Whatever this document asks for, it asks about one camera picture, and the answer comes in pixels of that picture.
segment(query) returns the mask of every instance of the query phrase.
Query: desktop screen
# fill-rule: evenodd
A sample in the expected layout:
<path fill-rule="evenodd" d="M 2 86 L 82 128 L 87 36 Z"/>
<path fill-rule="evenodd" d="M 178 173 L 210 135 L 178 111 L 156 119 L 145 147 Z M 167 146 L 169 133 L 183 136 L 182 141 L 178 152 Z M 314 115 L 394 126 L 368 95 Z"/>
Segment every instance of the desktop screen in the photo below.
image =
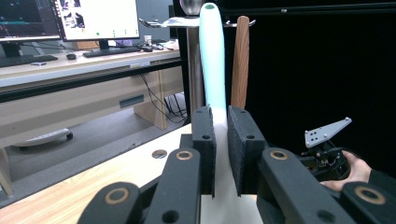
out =
<path fill-rule="evenodd" d="M 18 49 L 16 43 L 56 39 L 61 37 L 50 0 L 0 1 L 0 44 L 6 55 L 19 54 L 7 52 Z"/>
<path fill-rule="evenodd" d="M 64 41 L 139 38 L 135 0 L 112 0 L 111 4 L 97 0 L 52 1 Z"/>

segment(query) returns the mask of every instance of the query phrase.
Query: cable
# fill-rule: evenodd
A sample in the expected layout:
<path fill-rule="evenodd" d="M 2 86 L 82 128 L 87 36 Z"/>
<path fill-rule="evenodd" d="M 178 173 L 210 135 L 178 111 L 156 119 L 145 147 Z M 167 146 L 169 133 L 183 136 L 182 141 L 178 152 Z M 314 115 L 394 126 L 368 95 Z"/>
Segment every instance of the cable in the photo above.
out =
<path fill-rule="evenodd" d="M 142 79 L 143 79 L 143 81 L 144 81 L 146 87 L 148 88 L 148 95 L 149 95 L 149 98 L 150 98 L 152 104 L 155 106 L 155 108 L 157 108 L 158 111 L 160 111 L 163 115 L 165 115 L 170 121 L 172 121 L 172 122 L 174 122 L 174 123 L 180 123 L 181 121 L 184 121 L 184 119 L 181 119 L 181 120 L 179 120 L 179 121 L 174 121 L 174 120 L 170 119 L 165 113 L 163 113 L 163 111 L 161 111 L 160 108 L 158 108 L 158 106 L 156 106 L 156 105 L 154 104 L 154 101 L 153 101 L 153 99 L 152 99 L 152 95 L 154 95 L 155 98 L 156 98 L 159 102 L 161 102 L 161 104 L 163 104 L 163 105 L 166 106 L 166 104 L 164 104 L 163 101 L 160 100 L 160 99 L 154 94 L 154 92 L 152 92 L 152 90 L 149 88 L 149 84 L 147 83 L 145 76 L 144 76 L 144 75 L 140 75 L 140 76 L 142 77 Z"/>

